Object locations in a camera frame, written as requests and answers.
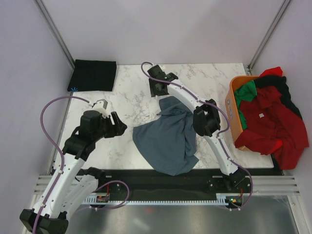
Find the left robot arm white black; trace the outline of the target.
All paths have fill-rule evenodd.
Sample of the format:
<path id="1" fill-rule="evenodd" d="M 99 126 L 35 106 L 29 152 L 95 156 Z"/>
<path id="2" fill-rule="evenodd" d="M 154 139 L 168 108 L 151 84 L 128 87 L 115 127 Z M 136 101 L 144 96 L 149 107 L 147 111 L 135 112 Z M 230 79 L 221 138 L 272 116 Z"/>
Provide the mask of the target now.
<path id="1" fill-rule="evenodd" d="M 73 189 L 71 185 L 87 158 L 102 138 L 124 134 L 127 125 L 116 112 L 106 115 L 101 110 L 85 111 L 80 125 L 65 141 L 61 163 L 55 170 L 41 198 L 31 209 L 22 210 L 19 219 L 33 234 L 64 234 L 69 221 L 83 201 L 94 191 L 107 186 L 104 171 L 90 167 Z"/>

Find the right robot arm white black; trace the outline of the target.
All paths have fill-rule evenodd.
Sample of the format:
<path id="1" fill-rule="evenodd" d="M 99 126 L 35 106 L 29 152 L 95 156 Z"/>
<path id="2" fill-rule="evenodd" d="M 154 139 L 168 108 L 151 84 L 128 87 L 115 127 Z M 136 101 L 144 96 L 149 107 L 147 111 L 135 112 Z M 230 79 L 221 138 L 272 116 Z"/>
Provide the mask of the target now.
<path id="1" fill-rule="evenodd" d="M 212 149 L 223 177 L 223 186 L 229 192 L 253 190 L 249 171 L 236 162 L 227 147 L 222 133 L 230 128 L 226 114 L 213 99 L 205 100 L 189 90 L 173 73 L 166 74 L 159 65 L 143 62 L 141 70 L 150 81 L 151 96 L 171 95 L 193 113 L 193 128 Z"/>

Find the blue-grey t shirt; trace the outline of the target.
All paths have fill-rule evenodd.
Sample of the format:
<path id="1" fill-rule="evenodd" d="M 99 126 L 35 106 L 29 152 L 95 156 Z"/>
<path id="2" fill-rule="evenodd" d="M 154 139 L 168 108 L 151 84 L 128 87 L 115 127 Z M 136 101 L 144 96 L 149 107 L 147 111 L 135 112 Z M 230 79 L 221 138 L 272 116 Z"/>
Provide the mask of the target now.
<path id="1" fill-rule="evenodd" d="M 134 127 L 133 141 L 138 151 L 157 172 L 177 176 L 198 163 L 193 113 L 177 98 L 159 101 L 157 120 Z"/>

